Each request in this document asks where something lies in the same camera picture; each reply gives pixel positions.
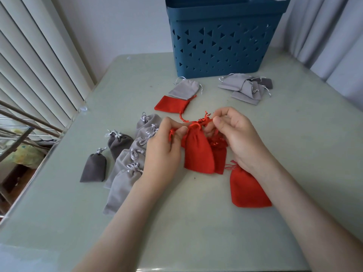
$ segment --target white curtain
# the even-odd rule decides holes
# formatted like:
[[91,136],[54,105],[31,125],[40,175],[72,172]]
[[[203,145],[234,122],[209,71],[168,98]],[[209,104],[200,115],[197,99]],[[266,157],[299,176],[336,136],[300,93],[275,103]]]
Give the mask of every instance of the white curtain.
[[64,129],[93,86],[50,0],[0,0],[1,100]]
[[363,110],[363,0],[296,0],[285,46]]

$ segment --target gray velvet pouch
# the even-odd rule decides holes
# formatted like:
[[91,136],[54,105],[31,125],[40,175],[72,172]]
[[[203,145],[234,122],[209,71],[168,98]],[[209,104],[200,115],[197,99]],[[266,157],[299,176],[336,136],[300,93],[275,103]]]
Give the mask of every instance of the gray velvet pouch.
[[273,89],[272,80],[270,78],[254,77],[251,78],[250,81],[256,81],[259,85],[265,86],[269,90]]
[[113,131],[110,131],[110,130],[107,130],[108,133],[105,134],[105,137],[108,137],[109,140],[107,141],[107,147],[110,148],[111,145],[112,145],[112,142],[114,142],[115,140],[115,135],[117,134],[116,130],[113,130]]
[[130,163],[138,163],[139,168],[143,169],[145,164],[145,151],[137,148],[123,150],[120,156],[117,158],[104,187],[110,189],[116,175],[122,170],[127,169],[127,165]]
[[106,176],[107,160],[102,151],[106,148],[98,148],[95,154],[88,157],[79,182],[102,182]]
[[129,149],[133,141],[134,139],[127,134],[117,132],[115,139],[110,146],[113,159],[116,160],[124,149]]
[[161,122],[160,116],[157,114],[146,115],[144,112],[141,115],[140,120],[136,124],[136,137],[139,137],[138,133],[141,128],[151,127],[152,124],[159,125]]
[[183,79],[180,81],[174,89],[172,89],[168,95],[188,100],[193,95],[197,93],[199,90],[200,83],[197,81],[189,80],[189,79]]
[[264,94],[264,92],[265,92],[265,90],[263,88],[261,88],[255,93],[255,94],[258,94],[257,98],[259,98],[259,99],[253,99],[253,98],[243,94],[242,92],[233,92],[231,96],[238,100],[242,100],[244,102],[247,102],[247,103],[250,103],[253,105],[257,105],[260,102],[260,100],[262,99],[262,95]]
[[116,175],[103,210],[105,215],[114,215],[118,211],[142,173],[138,163],[131,163],[127,165],[127,170]]
[[240,91],[244,82],[249,78],[251,77],[244,73],[230,74],[227,77],[219,78],[222,83],[218,84],[218,87],[231,91]]

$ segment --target forearm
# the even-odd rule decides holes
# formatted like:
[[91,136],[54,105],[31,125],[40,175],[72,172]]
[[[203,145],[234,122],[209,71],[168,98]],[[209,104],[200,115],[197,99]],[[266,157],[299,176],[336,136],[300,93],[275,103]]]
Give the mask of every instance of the forearm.
[[110,224],[74,272],[114,272],[134,268],[132,261],[144,225],[160,195],[151,191],[146,179],[142,178],[134,184]]
[[320,208],[277,160],[267,162],[257,180],[313,271],[363,271],[362,243]]

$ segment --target blue plastic basket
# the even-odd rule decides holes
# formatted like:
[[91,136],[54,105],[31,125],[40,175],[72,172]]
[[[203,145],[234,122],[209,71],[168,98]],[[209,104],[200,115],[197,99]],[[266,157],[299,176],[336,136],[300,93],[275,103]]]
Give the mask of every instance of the blue plastic basket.
[[175,67],[186,78],[258,71],[290,0],[165,0]]

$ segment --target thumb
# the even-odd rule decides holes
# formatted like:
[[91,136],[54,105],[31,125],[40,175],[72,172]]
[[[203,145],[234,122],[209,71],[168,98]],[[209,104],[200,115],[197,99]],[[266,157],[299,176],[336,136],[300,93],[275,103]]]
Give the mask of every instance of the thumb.
[[171,141],[171,151],[177,151],[179,152],[180,151],[180,147],[181,147],[181,144],[182,144],[182,139],[183,139],[183,136],[185,136],[188,132],[188,127],[187,126],[183,126],[183,127],[180,127],[178,130],[175,131],[175,134],[172,138],[172,141]]
[[222,134],[224,134],[227,138],[234,131],[234,128],[231,125],[229,125],[226,121],[224,121],[222,118],[220,118],[219,116],[215,116],[213,118],[213,123],[214,123],[215,127]]

